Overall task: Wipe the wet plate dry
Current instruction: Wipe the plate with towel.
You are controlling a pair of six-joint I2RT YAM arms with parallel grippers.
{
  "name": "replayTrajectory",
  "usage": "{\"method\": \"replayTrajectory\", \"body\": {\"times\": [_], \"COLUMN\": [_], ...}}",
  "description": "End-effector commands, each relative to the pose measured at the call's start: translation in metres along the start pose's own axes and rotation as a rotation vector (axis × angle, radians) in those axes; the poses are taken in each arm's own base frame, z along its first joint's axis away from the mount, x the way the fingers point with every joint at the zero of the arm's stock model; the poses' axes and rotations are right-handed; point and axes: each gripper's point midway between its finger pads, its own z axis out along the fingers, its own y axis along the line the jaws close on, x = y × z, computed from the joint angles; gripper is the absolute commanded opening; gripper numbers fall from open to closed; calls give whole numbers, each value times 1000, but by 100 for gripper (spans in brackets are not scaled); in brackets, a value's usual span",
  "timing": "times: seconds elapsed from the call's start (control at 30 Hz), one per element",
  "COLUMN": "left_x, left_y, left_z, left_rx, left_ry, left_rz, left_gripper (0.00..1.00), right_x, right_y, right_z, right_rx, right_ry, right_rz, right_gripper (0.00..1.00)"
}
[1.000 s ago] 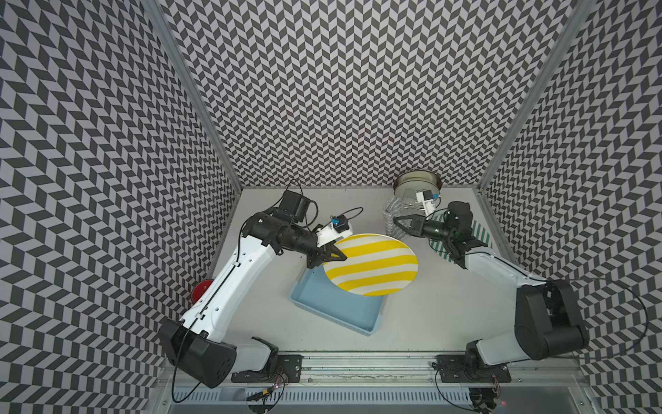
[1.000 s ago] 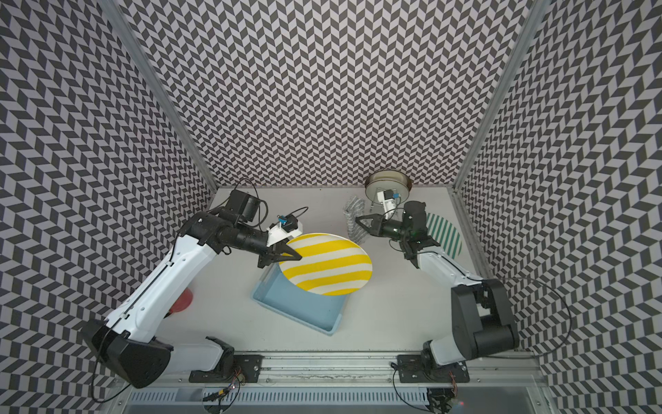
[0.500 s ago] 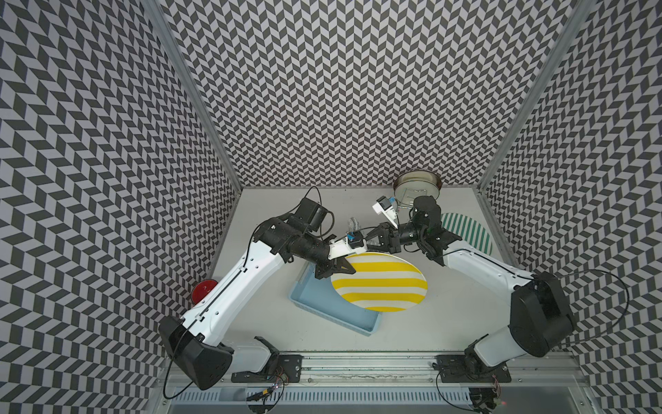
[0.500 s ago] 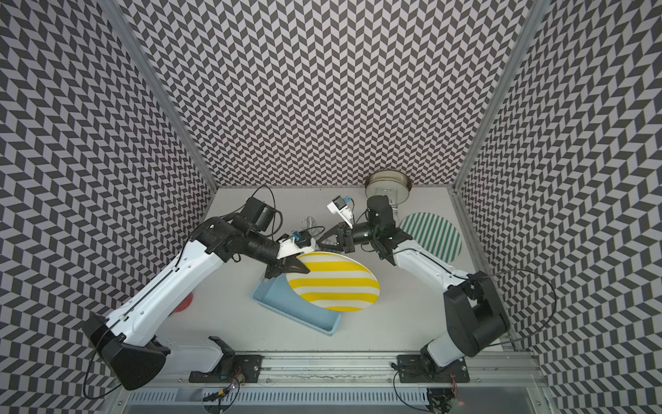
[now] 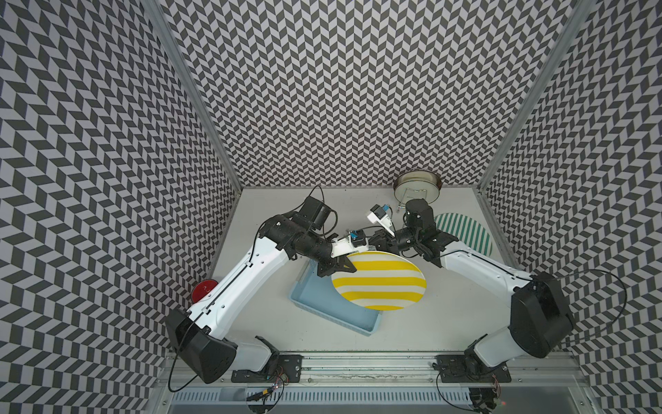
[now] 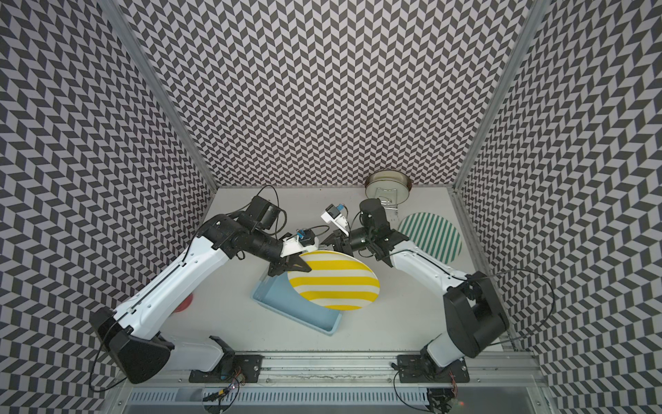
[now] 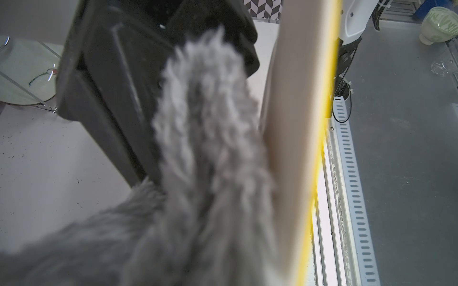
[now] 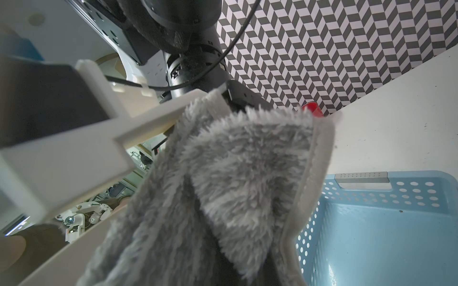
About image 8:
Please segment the grey microfibre cloth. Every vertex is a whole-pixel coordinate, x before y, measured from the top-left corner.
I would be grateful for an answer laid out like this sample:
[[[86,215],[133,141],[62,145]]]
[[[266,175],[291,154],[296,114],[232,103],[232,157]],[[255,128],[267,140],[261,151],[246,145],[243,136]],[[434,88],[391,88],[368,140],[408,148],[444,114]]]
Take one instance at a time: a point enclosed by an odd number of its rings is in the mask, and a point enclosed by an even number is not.
[[[236,113],[218,90],[196,99],[78,285],[305,285],[295,242],[334,137],[309,112]]]

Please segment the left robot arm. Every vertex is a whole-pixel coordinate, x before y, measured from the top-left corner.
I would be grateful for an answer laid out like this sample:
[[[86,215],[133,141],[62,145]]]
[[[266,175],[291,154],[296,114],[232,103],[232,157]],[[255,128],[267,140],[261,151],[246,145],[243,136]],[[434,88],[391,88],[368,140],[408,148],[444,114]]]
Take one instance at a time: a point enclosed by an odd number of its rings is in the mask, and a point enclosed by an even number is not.
[[[168,98],[195,89],[219,90],[232,110],[271,110],[273,105],[231,78],[225,58],[241,39],[256,10],[255,1],[236,36],[222,50],[216,23],[222,1],[69,1],[89,25],[139,66],[158,51],[165,59],[165,86],[152,87]]]

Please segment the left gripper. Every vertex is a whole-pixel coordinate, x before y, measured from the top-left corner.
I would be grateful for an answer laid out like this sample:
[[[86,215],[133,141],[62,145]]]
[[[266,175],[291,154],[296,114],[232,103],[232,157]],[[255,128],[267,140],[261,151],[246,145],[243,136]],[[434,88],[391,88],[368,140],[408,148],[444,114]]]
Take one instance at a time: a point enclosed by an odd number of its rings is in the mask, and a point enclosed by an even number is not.
[[[168,54],[164,52],[167,65],[167,82],[170,86],[180,85],[196,77],[200,72],[210,67],[223,50],[215,26],[192,34],[190,46],[183,54]],[[221,91],[226,102],[233,111],[242,111],[247,107],[257,110],[272,110],[273,105],[260,94],[252,91],[246,85],[234,80],[224,61],[197,82],[186,87],[167,92],[172,98],[178,98],[194,89],[210,92],[213,89]]]

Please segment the yellow striped plate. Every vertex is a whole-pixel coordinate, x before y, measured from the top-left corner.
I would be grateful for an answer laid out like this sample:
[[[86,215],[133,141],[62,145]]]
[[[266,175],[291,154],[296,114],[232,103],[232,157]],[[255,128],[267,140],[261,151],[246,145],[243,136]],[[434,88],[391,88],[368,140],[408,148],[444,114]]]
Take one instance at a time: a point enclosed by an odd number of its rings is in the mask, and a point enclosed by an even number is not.
[[[75,286],[83,275],[91,257],[102,245],[107,233],[122,214],[127,205],[118,207],[106,220],[93,226],[88,232],[65,248],[30,274],[23,286]]]

